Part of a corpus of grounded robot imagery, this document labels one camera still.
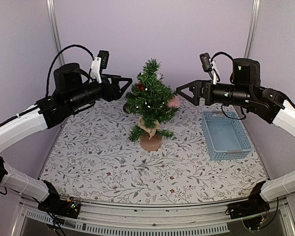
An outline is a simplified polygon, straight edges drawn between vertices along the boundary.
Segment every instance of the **white robot arm segment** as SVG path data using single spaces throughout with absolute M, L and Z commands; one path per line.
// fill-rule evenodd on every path
M 283 106 L 284 109 L 281 109 L 276 115 L 273 124 L 295 137 L 295 109 L 288 100 L 284 101 Z M 269 202 L 293 192 L 295 192 L 295 171 L 266 181 L 261 188 L 260 195 L 266 202 Z
M 10 121 L 0 127 L 0 153 L 25 137 L 44 129 L 47 129 L 47 124 L 44 116 L 39 113 L 39 108 Z
M 25 194 L 39 200 L 40 202 L 46 200 L 49 195 L 49 189 L 43 181 L 27 176 L 26 174 L 17 171 L 7 163 L 4 163 L 4 168 L 8 174 L 3 176 L 0 183 L 1 187 L 13 189 L 20 195 Z

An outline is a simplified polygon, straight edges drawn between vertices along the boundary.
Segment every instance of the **red ornament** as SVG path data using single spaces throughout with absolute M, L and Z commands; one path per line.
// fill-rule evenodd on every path
M 144 89 L 143 86 L 142 86 L 142 83 L 139 83 L 139 84 L 138 84 L 137 89 L 141 89 L 141 90 Z

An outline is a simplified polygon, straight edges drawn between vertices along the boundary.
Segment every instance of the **burlap ribbon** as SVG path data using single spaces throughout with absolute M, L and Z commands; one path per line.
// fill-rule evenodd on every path
M 155 123 L 154 128 L 152 128 L 152 129 L 146 128 L 143 118 L 142 117 L 139 118 L 138 126 L 149 134 L 149 139 L 151 139 L 156 134 L 157 130 L 161 129 L 161 125 L 158 121 L 155 121 L 154 123 Z

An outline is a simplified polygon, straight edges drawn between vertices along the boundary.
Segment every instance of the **pink ornament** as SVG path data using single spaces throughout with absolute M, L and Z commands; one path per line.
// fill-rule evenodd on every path
M 168 104 L 167 104 L 168 107 L 173 107 L 173 108 L 178 108 L 179 105 L 180 105 L 180 102 L 179 102 L 178 96 L 176 96 L 173 99 L 169 100 Z

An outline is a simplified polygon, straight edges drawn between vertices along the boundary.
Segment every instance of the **light blue basket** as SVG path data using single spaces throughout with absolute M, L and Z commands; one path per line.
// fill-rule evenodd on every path
M 225 113 L 238 118 L 235 112 Z M 252 145 L 239 120 L 227 118 L 221 111 L 203 111 L 202 118 L 202 129 L 211 160 L 241 159 L 252 151 Z

